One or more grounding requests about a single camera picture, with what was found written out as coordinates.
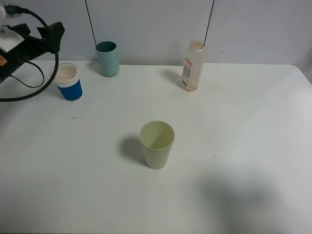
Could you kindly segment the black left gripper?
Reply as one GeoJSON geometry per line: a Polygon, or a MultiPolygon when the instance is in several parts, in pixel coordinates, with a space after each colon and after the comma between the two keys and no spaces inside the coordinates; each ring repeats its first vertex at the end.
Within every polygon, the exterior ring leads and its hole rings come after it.
{"type": "Polygon", "coordinates": [[[46,27],[37,27],[41,39],[29,36],[31,31],[26,23],[15,25],[11,29],[18,33],[25,40],[17,47],[6,53],[0,51],[0,59],[6,62],[0,66],[0,82],[5,81],[26,61],[31,61],[47,52],[55,53],[60,51],[60,42],[65,32],[61,22],[55,22],[46,27]]]}

